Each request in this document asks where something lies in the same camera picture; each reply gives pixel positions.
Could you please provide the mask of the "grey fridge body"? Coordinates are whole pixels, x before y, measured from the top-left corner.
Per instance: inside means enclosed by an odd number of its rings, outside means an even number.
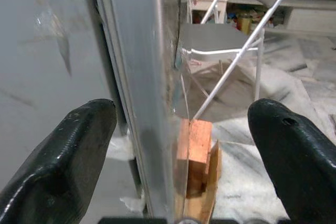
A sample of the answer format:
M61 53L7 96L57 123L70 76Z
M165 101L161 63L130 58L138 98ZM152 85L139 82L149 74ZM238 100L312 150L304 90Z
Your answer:
M0 189L64 116L110 99L117 127L92 205L140 202L128 126L96 0L0 0Z

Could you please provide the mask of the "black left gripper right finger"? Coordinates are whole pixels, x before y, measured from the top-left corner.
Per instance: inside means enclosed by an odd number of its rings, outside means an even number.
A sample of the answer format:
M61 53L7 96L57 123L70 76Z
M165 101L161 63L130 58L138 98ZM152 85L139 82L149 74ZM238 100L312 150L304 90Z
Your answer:
M259 99L248 125L264 167L295 224L336 224L336 145L303 115Z

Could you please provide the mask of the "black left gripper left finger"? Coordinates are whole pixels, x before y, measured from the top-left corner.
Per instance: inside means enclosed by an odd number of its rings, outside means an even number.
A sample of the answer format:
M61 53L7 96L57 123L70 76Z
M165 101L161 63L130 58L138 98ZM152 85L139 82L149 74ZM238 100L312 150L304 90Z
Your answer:
M79 224L116 128L114 102L70 111L0 191L0 224Z

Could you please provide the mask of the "white folding chair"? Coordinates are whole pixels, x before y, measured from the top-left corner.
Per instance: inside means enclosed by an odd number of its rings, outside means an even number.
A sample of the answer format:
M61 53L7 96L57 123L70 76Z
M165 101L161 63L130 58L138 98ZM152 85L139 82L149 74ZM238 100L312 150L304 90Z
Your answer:
M223 61L229 57L233 58L231 64L226 71L222 72L221 78L210 93L206 92L203 87L199 87L206 96L206 100L193 116L195 120L199 119L210 105L240 59L251 52L255 52L257 55L254 99L259 99L265 25L282 2L282 0L257 0L268 9L253 32L247 36L229 24L207 23L218 1L219 0L212 1L200 24L184 24L180 33L182 55L187 59L197 61Z

